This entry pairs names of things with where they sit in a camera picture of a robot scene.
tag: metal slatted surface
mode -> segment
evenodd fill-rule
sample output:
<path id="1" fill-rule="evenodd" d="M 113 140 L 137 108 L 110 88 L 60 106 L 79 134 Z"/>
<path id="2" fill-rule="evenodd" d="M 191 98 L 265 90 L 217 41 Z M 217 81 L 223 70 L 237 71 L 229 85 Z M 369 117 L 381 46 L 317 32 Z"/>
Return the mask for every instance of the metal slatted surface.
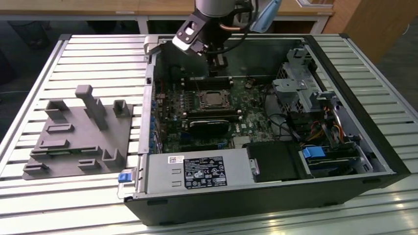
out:
<path id="1" fill-rule="evenodd" d="M 118 174 L 24 181 L 20 176 L 47 118 L 43 109 L 48 99 L 64 98 L 68 106 L 83 105 L 72 95 L 79 84 L 97 87 L 94 95 L 102 98 L 103 104 L 126 99 L 135 105 L 127 167 L 138 163 L 134 153 L 141 134 L 145 38 L 138 35 L 80 35 L 72 37 L 55 61 L 54 73 L 47 77 L 50 81 L 42 87 L 23 123 L 23 134 L 16 136 L 4 157 L 0 234 L 378 234 L 416 229 L 417 116 L 405 108 L 402 100 L 345 40 L 337 35 L 318 36 L 317 40 L 413 172 L 409 178 L 388 188 L 369 191 L 345 205 L 150 228 L 117 196 Z M 129 186 L 126 190 L 131 191 L 134 187 Z"/>

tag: table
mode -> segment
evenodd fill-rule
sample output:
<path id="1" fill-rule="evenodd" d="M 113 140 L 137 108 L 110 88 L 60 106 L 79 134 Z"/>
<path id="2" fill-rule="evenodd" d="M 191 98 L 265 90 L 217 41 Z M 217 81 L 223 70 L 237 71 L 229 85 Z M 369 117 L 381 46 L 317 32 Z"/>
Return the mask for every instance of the table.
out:
<path id="1" fill-rule="evenodd" d="M 149 34 L 149 21 L 186 20 L 194 11 L 194 0 L 3 0 L 2 20 L 28 21 L 138 21 Z M 321 33 L 332 9 L 302 8 L 297 0 L 283 0 L 275 21 L 313 21 L 312 33 Z"/>
<path id="2" fill-rule="evenodd" d="M 72 35 L 59 40 L 0 144 L 0 234 L 365 235 L 408 233 L 417 228 L 418 113 L 353 41 L 337 34 L 317 35 L 316 39 L 413 172 L 390 187 L 338 206 L 147 227 L 118 197 L 118 174 L 24 181 L 23 167 L 47 119 L 43 110 L 48 99 L 64 98 L 68 106 L 82 105 L 74 96 L 79 84 L 95 87 L 94 95 L 105 104 L 126 99 L 135 105 L 127 168 L 137 166 L 147 71 L 145 39 L 145 35 Z M 332 89 L 321 69 L 317 72 Z"/>

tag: blue handle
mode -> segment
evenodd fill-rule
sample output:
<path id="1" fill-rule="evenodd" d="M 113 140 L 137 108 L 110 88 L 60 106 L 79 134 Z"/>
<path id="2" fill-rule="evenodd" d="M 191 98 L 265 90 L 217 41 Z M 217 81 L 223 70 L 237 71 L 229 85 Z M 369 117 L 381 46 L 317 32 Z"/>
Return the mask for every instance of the blue handle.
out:
<path id="1" fill-rule="evenodd" d="M 254 24 L 251 25 L 251 31 L 265 33 L 274 21 L 274 17 L 279 10 L 282 0 L 273 0 L 263 11 L 259 14 L 259 17 Z"/>

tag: blue tab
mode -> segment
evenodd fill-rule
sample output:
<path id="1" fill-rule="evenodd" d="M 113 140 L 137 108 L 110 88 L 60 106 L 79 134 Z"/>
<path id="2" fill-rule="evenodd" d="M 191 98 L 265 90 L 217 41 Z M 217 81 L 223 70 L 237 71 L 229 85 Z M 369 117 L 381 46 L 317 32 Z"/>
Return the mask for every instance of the blue tab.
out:
<path id="1" fill-rule="evenodd" d="M 302 150 L 305 158 L 321 158 L 326 156 L 325 150 L 322 147 L 306 147 Z"/>
<path id="2" fill-rule="evenodd" d="M 133 182 L 133 173 L 121 173 L 118 177 L 119 183 Z"/>

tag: floor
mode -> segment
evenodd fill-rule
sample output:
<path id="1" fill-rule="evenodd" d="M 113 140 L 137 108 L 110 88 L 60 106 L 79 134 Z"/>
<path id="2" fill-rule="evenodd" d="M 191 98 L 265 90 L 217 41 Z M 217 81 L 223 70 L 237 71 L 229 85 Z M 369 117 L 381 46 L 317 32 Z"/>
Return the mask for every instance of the floor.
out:
<path id="1" fill-rule="evenodd" d="M 18 78 L 0 86 L 0 140 L 19 112 L 28 91 L 48 59 L 60 34 L 94 34 L 87 22 L 51 22 L 47 30 L 51 45 L 42 50 L 31 50 L 20 40 L 7 22 L 0 22 L 0 50 L 16 70 Z M 118 25 L 115 34 L 131 33 Z M 418 109 L 418 17 L 405 35 L 378 64 L 378 68 L 413 107 Z"/>

